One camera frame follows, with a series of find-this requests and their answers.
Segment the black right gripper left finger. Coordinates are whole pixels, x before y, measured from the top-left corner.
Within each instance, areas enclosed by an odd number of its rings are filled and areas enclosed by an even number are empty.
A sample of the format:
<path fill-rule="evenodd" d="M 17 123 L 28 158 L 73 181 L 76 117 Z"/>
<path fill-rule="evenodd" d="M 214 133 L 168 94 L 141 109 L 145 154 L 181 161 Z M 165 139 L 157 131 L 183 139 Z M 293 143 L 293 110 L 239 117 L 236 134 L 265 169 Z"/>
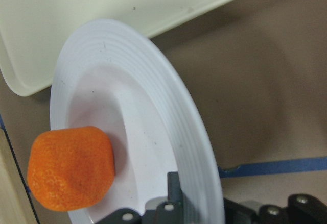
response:
<path fill-rule="evenodd" d="M 154 210 L 146 210 L 143 215 L 140 215 L 133 209 L 122 208 L 104 217 L 98 223 L 183 223 L 183 193 L 178 172 L 167 173 L 167 186 L 167 199 L 161 201 Z"/>

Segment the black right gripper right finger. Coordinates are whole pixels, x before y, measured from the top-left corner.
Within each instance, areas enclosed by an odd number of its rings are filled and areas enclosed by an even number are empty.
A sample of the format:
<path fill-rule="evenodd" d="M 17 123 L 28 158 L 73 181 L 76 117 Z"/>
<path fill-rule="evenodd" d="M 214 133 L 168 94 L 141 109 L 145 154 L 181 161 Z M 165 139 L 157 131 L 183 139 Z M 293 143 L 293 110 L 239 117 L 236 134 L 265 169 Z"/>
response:
<path fill-rule="evenodd" d="M 224 199 L 226 223 L 326 223 L 326 204 L 304 193 L 288 197 L 287 206 L 261 205 L 256 211 Z"/>

